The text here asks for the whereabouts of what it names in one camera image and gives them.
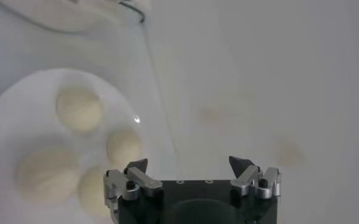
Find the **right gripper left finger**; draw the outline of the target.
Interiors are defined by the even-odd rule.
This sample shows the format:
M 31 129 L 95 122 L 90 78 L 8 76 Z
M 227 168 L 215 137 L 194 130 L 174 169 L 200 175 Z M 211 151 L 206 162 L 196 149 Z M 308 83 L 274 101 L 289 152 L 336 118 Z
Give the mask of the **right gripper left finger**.
M 104 175 L 104 203 L 111 214 L 118 212 L 119 199 L 134 201 L 141 196 L 160 198 L 163 182 L 146 174 L 148 159 L 132 161 L 123 171 L 108 170 Z

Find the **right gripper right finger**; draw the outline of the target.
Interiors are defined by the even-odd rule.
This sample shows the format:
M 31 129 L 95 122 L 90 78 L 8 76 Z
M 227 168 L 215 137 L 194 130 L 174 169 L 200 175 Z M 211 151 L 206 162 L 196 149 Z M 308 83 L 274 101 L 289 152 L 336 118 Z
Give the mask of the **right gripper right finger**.
M 282 174 L 276 167 L 269 167 L 263 172 L 249 159 L 229 156 L 229 164 L 235 179 L 230 185 L 242 196 L 247 196 L 252 190 L 255 196 L 269 200 L 281 196 Z

